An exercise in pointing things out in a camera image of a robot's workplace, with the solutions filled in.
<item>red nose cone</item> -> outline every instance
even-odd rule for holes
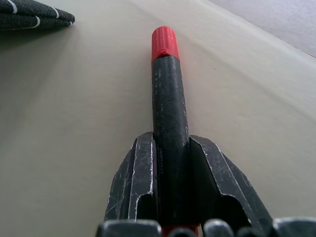
[[[176,35],[170,27],[160,26],[152,35],[152,62],[154,59],[172,55],[179,60]]]

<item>white stripe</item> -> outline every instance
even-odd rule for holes
[[[59,18],[59,12],[56,10],[56,8],[54,8],[52,6],[51,6],[51,8],[53,8],[56,11],[56,18],[58,19]]]
[[[12,29],[12,30],[24,30],[24,29],[31,29],[31,28],[36,28],[37,26],[39,26],[40,25],[40,18],[38,17],[38,16],[35,16],[36,17],[36,19],[37,19],[37,23],[36,23],[36,25],[34,25],[34,26],[32,26],[32,27],[26,27],[26,28],[18,28],[18,29]]]
[[[36,19],[37,19],[37,24],[36,25],[34,25],[34,26],[32,26],[32,27],[30,27],[30,28],[36,28],[37,26],[39,26],[40,25],[40,18],[38,17],[38,16],[35,16],[36,17]]]
[[[9,3],[11,3],[12,7],[13,7],[13,14],[18,12],[18,8],[16,7],[15,3],[12,2],[11,0],[7,0]]]

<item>gray floor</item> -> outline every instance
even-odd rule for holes
[[[316,1],[211,1],[294,47],[316,57]]]

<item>beige surface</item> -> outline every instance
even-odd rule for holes
[[[209,0],[316,57],[316,1]]]
[[[216,142],[274,217],[316,216],[314,58],[199,0],[42,2],[77,20],[0,37],[0,236],[94,235],[116,169],[151,130],[160,25],[178,37],[191,134]]]

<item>dark fabric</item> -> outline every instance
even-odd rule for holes
[[[33,0],[0,0],[0,30],[69,27],[75,17]]]

